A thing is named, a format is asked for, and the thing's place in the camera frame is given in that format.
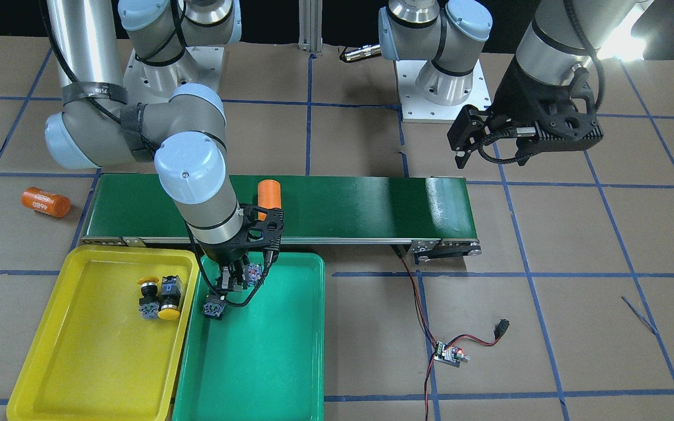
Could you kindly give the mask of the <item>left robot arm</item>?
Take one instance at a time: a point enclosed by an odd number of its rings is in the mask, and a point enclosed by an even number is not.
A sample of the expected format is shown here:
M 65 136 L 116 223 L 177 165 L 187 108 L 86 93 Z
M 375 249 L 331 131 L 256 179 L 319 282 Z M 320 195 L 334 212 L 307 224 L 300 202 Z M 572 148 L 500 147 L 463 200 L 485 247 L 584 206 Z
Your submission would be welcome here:
M 458 168 L 472 154 L 525 165 L 538 154 L 586 151 L 602 141 L 597 112 L 606 75 L 597 54 L 633 1 L 541 1 L 487 109 L 463 105 L 447 133 Z M 384 58 L 420 60 L 415 86 L 441 106 L 466 99 L 494 30 L 476 1 L 390 1 L 378 13 Z

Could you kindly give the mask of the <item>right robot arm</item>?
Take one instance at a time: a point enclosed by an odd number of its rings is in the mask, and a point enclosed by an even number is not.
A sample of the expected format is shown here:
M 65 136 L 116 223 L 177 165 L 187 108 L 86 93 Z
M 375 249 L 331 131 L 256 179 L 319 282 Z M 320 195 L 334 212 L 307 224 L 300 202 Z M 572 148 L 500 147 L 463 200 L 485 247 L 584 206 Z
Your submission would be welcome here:
M 40 1 L 61 67 L 63 110 L 44 131 L 69 170 L 153 163 L 190 236 L 219 264 L 217 295 L 258 288 L 283 217 L 240 203 L 228 178 L 227 119 L 192 49 L 234 43 L 238 1 Z

